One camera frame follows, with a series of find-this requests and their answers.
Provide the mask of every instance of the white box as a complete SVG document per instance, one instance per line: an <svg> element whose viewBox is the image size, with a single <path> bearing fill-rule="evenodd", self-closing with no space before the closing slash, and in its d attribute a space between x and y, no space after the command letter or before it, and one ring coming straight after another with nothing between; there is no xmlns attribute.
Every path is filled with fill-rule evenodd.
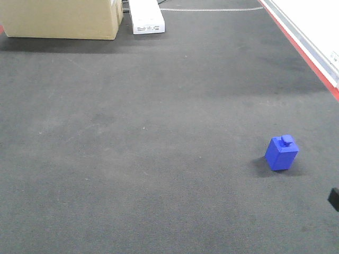
<svg viewBox="0 0 339 254"><path fill-rule="evenodd" d="M165 21L157 0L129 0L133 34L163 33Z"/></svg>
<svg viewBox="0 0 339 254"><path fill-rule="evenodd" d="M0 0L8 37L114 40L121 0Z"/></svg>

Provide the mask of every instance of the red trim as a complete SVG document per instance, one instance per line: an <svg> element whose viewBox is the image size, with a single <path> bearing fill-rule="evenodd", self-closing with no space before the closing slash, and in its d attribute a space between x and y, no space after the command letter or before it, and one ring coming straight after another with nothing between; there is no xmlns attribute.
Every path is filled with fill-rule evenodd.
<svg viewBox="0 0 339 254"><path fill-rule="evenodd" d="M273 16L273 14L266 8L263 4L262 0L258 0L262 6L267 10L271 18L278 25L280 30L285 34L287 39L291 42L291 44L295 47L295 49L299 52L299 54L303 57L309 67L313 70L313 72L318 76L318 78L324 83L327 89L332 93L332 95L339 101L339 88L335 88L331 82L325 77L325 75L318 69L318 67L312 62L312 60L306 55L306 53L300 48L297 42L290 36L290 34L285 30L285 28L279 23L279 21Z"/></svg>

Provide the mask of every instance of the cable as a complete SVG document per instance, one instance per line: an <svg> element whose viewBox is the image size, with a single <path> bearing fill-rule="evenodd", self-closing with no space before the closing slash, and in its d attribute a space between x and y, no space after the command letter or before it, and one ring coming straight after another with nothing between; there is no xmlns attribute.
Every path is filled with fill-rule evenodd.
<svg viewBox="0 0 339 254"><path fill-rule="evenodd" d="M172 8L160 8L161 11L169 12L250 12L262 10L264 7L254 7L254 8L238 8L238 9L172 9ZM124 13L129 13L129 9L124 8Z"/></svg>
<svg viewBox="0 0 339 254"><path fill-rule="evenodd" d="M162 0L162 1L158 2L158 5L162 4L165 1L167 1L167 0Z"/></svg>

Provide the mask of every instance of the cardboard box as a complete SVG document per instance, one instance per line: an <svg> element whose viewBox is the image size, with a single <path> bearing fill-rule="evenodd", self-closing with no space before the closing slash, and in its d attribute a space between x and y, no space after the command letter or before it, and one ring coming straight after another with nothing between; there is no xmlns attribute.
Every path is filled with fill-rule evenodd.
<svg viewBox="0 0 339 254"><path fill-rule="evenodd" d="M121 0L0 0L8 37L114 40Z"/></svg>

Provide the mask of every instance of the white device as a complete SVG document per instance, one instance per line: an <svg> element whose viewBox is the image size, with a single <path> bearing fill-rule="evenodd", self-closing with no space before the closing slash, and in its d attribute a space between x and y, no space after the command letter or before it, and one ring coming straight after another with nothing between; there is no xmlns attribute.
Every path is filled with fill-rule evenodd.
<svg viewBox="0 0 339 254"><path fill-rule="evenodd" d="M133 34L164 33L165 21L157 0L129 0Z"/></svg>

